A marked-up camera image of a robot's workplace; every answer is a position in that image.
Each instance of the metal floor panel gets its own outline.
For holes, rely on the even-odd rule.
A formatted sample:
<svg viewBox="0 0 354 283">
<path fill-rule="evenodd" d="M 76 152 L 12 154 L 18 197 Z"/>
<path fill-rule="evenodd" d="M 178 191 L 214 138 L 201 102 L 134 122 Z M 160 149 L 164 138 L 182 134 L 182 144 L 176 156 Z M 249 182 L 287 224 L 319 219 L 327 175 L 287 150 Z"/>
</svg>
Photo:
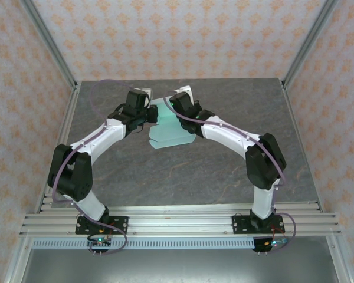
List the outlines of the metal floor panel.
<svg viewBox="0 0 354 283">
<path fill-rule="evenodd" d="M 93 257 L 82 250 L 32 250 L 22 283 L 336 283 L 325 237 L 296 238 L 283 251 L 126 250 Z"/>
</svg>

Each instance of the gray stone surface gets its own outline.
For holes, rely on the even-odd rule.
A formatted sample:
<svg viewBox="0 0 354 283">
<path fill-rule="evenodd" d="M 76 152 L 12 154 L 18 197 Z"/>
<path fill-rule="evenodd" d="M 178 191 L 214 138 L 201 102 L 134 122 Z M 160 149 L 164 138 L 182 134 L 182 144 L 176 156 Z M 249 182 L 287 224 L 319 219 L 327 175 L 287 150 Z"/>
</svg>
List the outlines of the gray stone surface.
<svg viewBox="0 0 354 283">
<path fill-rule="evenodd" d="M 89 104 L 95 82 L 82 83 L 68 143 L 76 142 L 101 125 Z M 279 80 L 148 80 L 127 81 L 134 87 L 150 87 L 154 98 L 184 85 L 192 87 L 203 108 L 224 121 L 252 133 L 273 134 L 286 158 L 288 185 L 278 202 L 312 201 L 316 191 L 299 145 Z M 124 103 L 127 89 L 103 83 L 93 94 L 97 108 L 107 116 Z M 245 161 L 230 149 L 197 137 L 192 144 L 154 149 L 149 127 L 130 134 L 112 146 L 93 165 L 93 189 L 107 206 L 188 205 L 250 203 L 253 187 Z"/>
</svg>

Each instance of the cable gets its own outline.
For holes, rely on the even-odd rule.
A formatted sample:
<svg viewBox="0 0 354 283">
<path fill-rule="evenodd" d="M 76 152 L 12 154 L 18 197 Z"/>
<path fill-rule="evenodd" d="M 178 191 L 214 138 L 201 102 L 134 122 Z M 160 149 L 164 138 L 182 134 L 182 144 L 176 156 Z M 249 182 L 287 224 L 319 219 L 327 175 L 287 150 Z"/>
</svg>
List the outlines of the cable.
<svg viewBox="0 0 354 283">
<path fill-rule="evenodd" d="M 126 103 L 121 103 L 121 104 L 119 104 L 118 106 L 117 106 L 117 108 L 115 108 L 115 110 L 114 111 L 119 111 L 123 106 L 125 106 L 126 105 Z"/>
<path fill-rule="evenodd" d="M 81 149 L 86 143 L 90 143 L 92 140 L 95 140 L 96 138 L 98 138 L 99 136 L 101 136 L 106 128 L 107 128 L 107 120 L 105 118 L 104 115 L 101 114 L 101 112 L 99 112 L 99 110 L 97 109 L 97 107 L 93 104 L 92 102 L 92 94 L 94 93 L 94 90 L 96 89 L 96 87 L 99 85 L 99 84 L 102 84 L 102 83 L 106 83 L 106 82 L 114 82 L 114 83 L 117 83 L 117 84 L 120 84 L 120 85 L 123 85 L 125 87 L 128 87 L 130 89 L 133 89 L 132 86 L 128 85 L 128 84 L 125 84 L 121 81 L 117 81 L 117 80 L 101 80 L 101 81 L 98 81 L 94 84 L 94 86 L 91 88 L 90 92 L 89 92 L 89 102 L 90 102 L 90 105 L 91 105 L 91 108 L 92 110 L 97 114 L 99 115 L 103 120 L 104 120 L 104 126 L 102 127 L 102 129 L 97 133 L 95 134 L 93 137 L 91 137 L 90 139 L 86 140 L 85 142 L 83 142 L 82 144 L 79 144 L 74 150 L 72 150 L 72 152 L 65 158 L 65 160 L 63 161 L 62 165 L 60 166 L 59 168 L 59 171 L 55 177 L 55 181 L 54 181 L 54 185 L 53 185 L 53 192 L 52 192 L 52 196 L 53 196 L 53 202 L 54 203 L 71 203 L 71 200 L 57 200 L 56 199 L 56 192 L 57 192 L 57 186 L 58 186 L 58 182 L 59 182 L 59 179 L 60 179 L 60 176 L 64 170 L 64 168 L 66 167 L 66 165 L 68 164 L 68 162 L 70 161 L 70 159 L 73 157 L 73 155 L 79 150 Z M 115 226 L 111 226 L 111 225 L 108 225 L 108 224 L 105 224 L 105 223 L 101 223 L 99 221 L 96 221 L 94 219 L 92 219 L 91 217 L 89 217 L 89 215 L 86 215 L 75 203 L 73 203 L 73 206 L 77 209 L 77 211 L 79 211 L 81 213 L 81 215 L 83 215 L 85 218 L 87 218 L 88 220 L 90 220 L 91 222 L 95 223 L 95 224 L 98 224 L 100 226 L 104 226 L 104 227 L 108 227 L 110 229 L 114 229 L 114 230 L 117 230 L 118 232 L 120 232 L 123 236 L 124 236 L 124 244 L 119 247 L 118 249 L 114 249 L 114 250 L 111 250 L 111 251 L 107 251 L 105 252 L 103 255 L 109 255 L 109 254 L 113 254 L 113 253 L 116 253 L 116 252 L 119 252 L 121 251 L 128 243 L 128 240 L 127 240 L 127 235 L 119 228 L 116 228 Z M 92 250 L 92 244 L 90 245 L 89 247 L 89 251 L 91 253 L 93 253 L 93 255 L 96 253 Z"/>
<path fill-rule="evenodd" d="M 194 122 L 194 123 L 199 123 L 199 124 L 209 124 L 209 125 L 214 125 L 214 126 L 219 126 L 219 127 L 223 127 L 223 128 L 227 128 L 227 129 L 230 129 L 236 133 L 238 133 L 240 136 L 242 137 L 245 137 L 246 139 L 249 139 L 250 141 L 252 141 L 253 143 L 255 143 L 260 149 L 263 150 L 263 152 L 267 155 L 267 157 L 269 157 L 269 159 L 271 160 L 271 162 L 273 163 L 273 165 L 276 167 L 277 171 L 278 171 L 278 174 L 279 176 L 281 177 L 281 179 L 283 180 L 283 184 L 277 184 L 276 187 L 282 187 L 284 186 L 285 184 L 287 184 L 287 180 L 286 180 L 286 177 L 285 175 L 283 174 L 283 171 L 281 170 L 281 168 L 279 167 L 277 161 L 274 159 L 274 157 L 271 155 L 271 153 L 258 141 L 258 140 L 255 140 L 254 138 L 244 134 L 240 129 L 232 126 L 232 125 L 227 125 L 227 124 L 224 124 L 224 123 L 217 123 L 217 122 L 212 122 L 212 121 L 202 121 L 202 120 L 197 120 L 197 119 L 192 119 L 192 118 L 189 118 L 189 117 L 185 117 L 181 114 L 179 114 L 178 112 L 176 112 L 169 104 L 168 102 L 166 101 L 166 94 L 169 93 L 171 91 L 167 91 L 164 96 L 163 96 L 163 99 L 164 99 L 164 103 L 165 105 L 167 106 L 167 108 L 173 112 L 174 114 L 176 114 L 178 117 L 186 120 L 186 121 L 190 121 L 190 122 Z"/>
<path fill-rule="evenodd" d="M 119 248 L 117 249 L 112 249 L 112 250 L 109 250 L 105 253 L 102 253 L 100 255 L 111 255 L 111 254 L 115 254 L 116 252 L 119 252 L 121 251 L 123 248 L 125 248 L 125 246 L 127 245 L 127 243 L 129 242 L 128 238 L 127 238 L 127 235 L 126 233 L 124 233 L 121 229 L 115 227 L 115 226 L 112 226 L 112 225 L 108 225 L 108 224 L 105 224 L 105 223 L 101 223 L 97 220 L 94 220 L 93 218 L 91 218 L 89 215 L 86 215 L 82 210 L 81 208 L 79 208 L 76 203 L 73 204 L 73 206 L 77 209 L 77 211 L 79 211 L 81 213 L 82 216 L 84 216 L 86 219 L 88 219 L 90 222 L 93 222 L 94 224 L 97 224 L 97 225 L 100 225 L 100 226 L 104 226 L 104 227 L 107 227 L 107 228 L 110 228 L 112 230 L 117 230 L 119 233 L 121 233 L 123 236 L 124 236 L 124 244 L 122 246 L 120 246 Z M 91 242 L 90 246 L 89 246 L 89 251 L 93 254 L 95 254 L 95 251 L 92 249 L 92 245 L 94 243 L 96 243 L 97 241 L 95 242 Z"/>
<path fill-rule="evenodd" d="M 99 84 L 102 84 L 102 83 L 106 83 L 106 82 L 114 82 L 114 83 L 117 83 L 117 84 L 120 84 L 124 87 L 128 87 L 130 89 L 134 89 L 132 86 L 128 85 L 128 84 L 125 84 L 121 81 L 117 81 L 117 80 L 110 80 L 110 79 L 107 79 L 107 80 L 101 80 L 101 81 L 98 81 L 96 82 L 90 92 L 89 92 L 89 103 L 90 103 L 90 106 L 92 108 L 92 110 L 97 114 L 99 115 L 103 120 L 104 120 L 104 127 L 97 133 L 95 134 L 93 137 L 91 137 L 90 139 L 86 140 L 84 143 L 80 144 L 79 146 L 77 146 L 66 158 L 65 158 L 65 161 L 62 163 L 62 165 L 60 166 L 59 168 L 59 171 L 55 177 L 55 181 L 54 181 L 54 185 L 53 185 L 53 192 L 52 192 L 52 196 L 53 196 L 53 203 L 71 203 L 70 200 L 57 200 L 56 199 L 56 193 L 57 193 L 57 186 L 58 186 L 58 182 L 59 182 L 59 179 L 60 179 L 60 176 L 64 170 L 64 168 L 66 167 L 67 163 L 70 161 L 70 159 L 72 158 L 72 156 L 79 150 L 81 149 L 86 143 L 89 143 L 91 142 L 92 140 L 98 138 L 99 136 L 101 136 L 101 134 L 104 133 L 106 127 L 107 127 L 107 121 L 106 121 L 106 118 L 104 117 L 104 115 L 101 114 L 101 112 L 99 112 L 99 110 L 97 109 L 97 107 L 93 104 L 93 101 L 92 101 L 92 95 L 94 93 L 94 90 L 96 89 L 96 87 L 99 85 Z"/>
<path fill-rule="evenodd" d="M 273 226 L 273 229 L 278 230 L 279 232 L 281 232 L 283 234 L 283 236 L 285 236 L 285 234 L 284 234 L 284 232 L 283 232 L 283 230 L 281 228 Z"/>
<path fill-rule="evenodd" d="M 276 236 L 276 229 L 274 228 L 274 226 L 271 227 L 272 230 L 273 230 L 273 238 L 272 238 L 272 241 L 274 240 L 274 237 Z"/>
<path fill-rule="evenodd" d="M 186 121 L 190 121 L 190 122 L 194 122 L 194 123 L 199 123 L 199 124 L 209 124 L 209 125 L 214 125 L 214 126 L 219 126 L 219 127 L 223 127 L 223 128 L 227 128 L 227 129 L 230 129 L 236 133 L 238 133 L 240 136 L 242 137 L 245 137 L 246 139 L 249 139 L 250 141 L 252 141 L 253 143 L 255 143 L 260 149 L 262 149 L 262 151 L 267 155 L 267 157 L 269 157 L 269 159 L 271 160 L 271 162 L 273 163 L 273 165 L 276 167 L 277 171 L 278 171 L 278 174 L 279 176 L 281 177 L 281 179 L 283 180 L 283 183 L 282 184 L 277 184 L 276 187 L 282 187 L 282 186 L 285 186 L 287 184 L 287 180 L 286 180 L 286 177 L 283 173 L 283 171 L 281 170 L 280 166 L 278 165 L 277 161 L 274 159 L 274 157 L 271 155 L 271 153 L 258 141 L 258 140 L 255 140 L 254 138 L 250 137 L 250 136 L 247 136 L 246 134 L 244 134 L 240 129 L 232 126 L 232 125 L 227 125 L 227 124 L 224 124 L 224 123 L 217 123 L 217 122 L 212 122 L 212 121 L 202 121 L 202 120 L 197 120 L 197 119 L 192 119 L 192 118 L 189 118 L 189 117 L 185 117 L 181 114 L 179 114 L 177 111 L 175 111 L 173 109 L 173 107 L 171 107 L 167 100 L 166 100 L 166 95 L 167 93 L 170 93 L 170 92 L 173 92 L 173 94 L 176 93 L 176 91 L 167 91 L 164 96 L 163 96 L 163 100 L 164 100 L 164 103 L 165 105 L 167 106 L 167 108 L 173 112 L 174 114 L 176 114 L 177 117 L 180 117 Z M 273 202 L 272 202 L 272 207 L 274 207 L 274 201 L 275 201 L 275 192 L 274 192 L 274 196 L 273 196 Z M 282 247 L 284 248 L 285 246 L 287 246 L 294 238 L 295 238 L 295 235 L 296 235 L 296 223 L 295 223 L 295 220 L 293 219 L 293 217 L 291 215 L 289 215 L 288 213 L 284 213 L 284 212 L 281 212 L 277 215 L 286 215 L 288 216 L 291 221 L 293 222 L 293 225 L 294 225 L 294 232 L 293 232 L 293 236 L 291 237 L 291 239 Z"/>
<path fill-rule="evenodd" d="M 148 93 L 146 94 L 147 98 L 148 98 L 148 102 L 147 105 L 144 106 L 144 108 L 147 108 L 149 106 L 149 104 L 151 103 L 151 99 L 149 98 Z"/>
<path fill-rule="evenodd" d="M 272 253 L 272 252 L 280 251 L 281 249 L 287 247 L 287 246 L 292 242 L 292 240 L 295 238 L 295 236 L 296 236 L 296 222 L 295 222 L 294 218 L 293 218 L 291 215 L 289 215 L 288 213 L 285 213 L 285 212 L 280 212 L 280 213 L 278 213 L 278 214 L 276 214 L 276 215 L 286 215 L 287 217 L 289 217 L 289 218 L 291 219 L 292 223 L 293 223 L 294 231 L 293 231 L 293 235 L 292 235 L 291 239 L 290 239 L 289 241 L 287 241 L 287 243 L 286 243 L 285 245 L 283 245 L 283 246 L 282 246 L 281 248 L 279 248 L 279 249 L 276 249 L 276 250 L 274 250 L 274 251 L 268 252 L 268 254 L 270 254 L 270 253 Z"/>
</svg>

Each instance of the patterned wallpaper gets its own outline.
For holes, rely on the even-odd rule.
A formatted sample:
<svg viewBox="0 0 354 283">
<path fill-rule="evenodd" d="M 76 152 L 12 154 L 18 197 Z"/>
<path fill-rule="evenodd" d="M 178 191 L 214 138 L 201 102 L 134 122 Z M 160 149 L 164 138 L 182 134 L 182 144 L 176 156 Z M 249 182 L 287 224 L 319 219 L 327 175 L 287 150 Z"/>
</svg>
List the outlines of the patterned wallpaper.
<svg viewBox="0 0 354 283">
<path fill-rule="evenodd" d="M 0 282 L 45 182 L 69 93 L 20 1 L 0 1 Z"/>
<path fill-rule="evenodd" d="M 35 0 L 76 80 L 283 78 L 325 0 Z"/>
<path fill-rule="evenodd" d="M 354 252 L 354 0 L 339 1 L 289 96 L 325 209 Z"/>
</svg>

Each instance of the aluminum frame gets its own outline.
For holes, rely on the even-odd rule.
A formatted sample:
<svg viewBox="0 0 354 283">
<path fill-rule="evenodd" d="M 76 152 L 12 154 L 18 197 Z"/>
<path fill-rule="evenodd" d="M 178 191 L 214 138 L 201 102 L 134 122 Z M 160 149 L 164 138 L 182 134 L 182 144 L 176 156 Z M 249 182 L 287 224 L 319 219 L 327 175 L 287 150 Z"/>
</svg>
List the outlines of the aluminum frame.
<svg viewBox="0 0 354 283">
<path fill-rule="evenodd" d="M 74 208 L 52 208 L 50 195 L 45 195 L 39 214 L 25 216 L 20 236 L 74 236 Z M 123 206 L 109 208 L 111 215 L 130 217 L 129 237 L 228 237 L 234 236 L 231 217 L 236 213 L 248 215 L 252 204 L 233 205 L 172 205 Z M 277 203 L 278 212 L 291 214 L 297 225 L 297 236 L 340 235 L 335 213 L 320 212 L 317 203 Z M 293 233 L 291 219 L 284 218 L 286 235 Z M 260 234 L 245 234 L 245 237 Z"/>
<path fill-rule="evenodd" d="M 305 58 L 307 57 L 311 47 L 316 41 L 316 38 L 319 36 L 321 30 L 323 29 L 325 23 L 332 14 L 334 7 L 336 6 L 338 0 L 327 0 L 323 8 L 321 9 L 319 16 L 315 20 L 311 30 L 308 32 L 306 39 L 301 45 L 293 63 L 291 64 L 289 70 L 287 71 L 286 77 L 283 80 L 283 85 L 285 88 L 291 85 L 296 73 L 303 65 Z"/>
<path fill-rule="evenodd" d="M 75 107 L 78 99 L 78 94 L 80 92 L 81 81 L 77 82 L 76 86 L 71 90 L 70 99 L 68 101 L 67 107 L 65 108 L 65 112 L 63 114 L 63 120 L 59 128 L 58 139 L 55 143 L 55 146 L 60 143 L 66 143 L 68 139 L 68 133 L 71 129 L 72 119 L 75 112 Z M 35 206 L 35 213 L 38 213 L 41 209 L 41 205 L 43 202 L 44 194 L 47 192 L 51 192 L 51 189 L 47 185 L 47 181 L 43 185 L 42 194 L 39 195 L 37 199 L 37 204 Z"/>
<path fill-rule="evenodd" d="M 22 282 L 33 243 L 33 237 L 19 239 L 17 248 L 9 264 L 4 283 Z"/>
<path fill-rule="evenodd" d="M 76 80 L 74 79 L 72 72 L 68 67 L 67 63 L 65 62 L 57 44 L 55 43 L 53 37 L 51 36 L 50 31 L 48 30 L 46 24 L 44 23 L 41 14 L 38 12 L 37 7 L 34 5 L 32 0 L 20 0 L 20 1 L 24 9 L 27 11 L 31 21 L 35 25 L 35 28 L 37 29 L 39 35 L 44 40 L 48 50 L 53 56 L 66 82 L 68 82 L 71 88 L 74 88 L 76 85 Z"/>
</svg>

